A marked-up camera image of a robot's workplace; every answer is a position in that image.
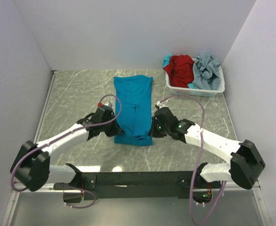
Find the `blue t shirt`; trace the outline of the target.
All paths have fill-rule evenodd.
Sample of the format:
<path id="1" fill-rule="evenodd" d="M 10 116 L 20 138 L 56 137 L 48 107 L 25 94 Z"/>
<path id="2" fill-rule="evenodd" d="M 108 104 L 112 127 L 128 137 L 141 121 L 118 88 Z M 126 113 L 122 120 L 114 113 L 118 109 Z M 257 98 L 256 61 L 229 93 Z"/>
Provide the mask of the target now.
<path id="1" fill-rule="evenodd" d="M 152 83 L 153 77 L 136 75 L 115 77 L 115 109 L 120 115 L 117 123 L 123 134 L 116 135 L 116 144 L 150 146 L 153 139 L 149 135 L 152 126 Z"/>

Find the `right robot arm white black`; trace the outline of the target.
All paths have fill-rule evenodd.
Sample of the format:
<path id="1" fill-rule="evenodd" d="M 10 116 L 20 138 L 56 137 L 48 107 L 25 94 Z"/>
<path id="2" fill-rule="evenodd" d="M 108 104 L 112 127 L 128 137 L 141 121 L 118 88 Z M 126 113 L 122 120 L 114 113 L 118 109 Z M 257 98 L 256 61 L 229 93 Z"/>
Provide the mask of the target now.
<path id="1" fill-rule="evenodd" d="M 190 120 L 178 120 L 165 106 L 158 107 L 152 117 L 151 135 L 158 138 L 170 136 L 185 144 L 198 146 L 224 161 L 198 164 L 194 171 L 198 183 L 231 181 L 250 190 L 266 166 L 252 141 L 231 140 L 202 129 Z"/>

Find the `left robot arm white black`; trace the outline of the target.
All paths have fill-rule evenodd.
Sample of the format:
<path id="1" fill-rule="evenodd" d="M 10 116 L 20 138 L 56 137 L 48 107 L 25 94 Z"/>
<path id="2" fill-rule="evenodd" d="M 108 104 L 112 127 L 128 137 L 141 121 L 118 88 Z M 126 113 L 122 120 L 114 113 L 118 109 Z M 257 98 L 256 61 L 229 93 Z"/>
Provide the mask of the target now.
<path id="1" fill-rule="evenodd" d="M 108 137 L 122 134 L 111 103 L 99 103 L 95 113 L 78 120 L 71 128 L 44 141 L 22 144 L 10 169 L 12 179 L 26 189 L 37 191 L 48 183 L 61 183 L 80 188 L 82 172 L 74 165 L 51 165 L 50 161 L 63 152 L 104 132 Z"/>

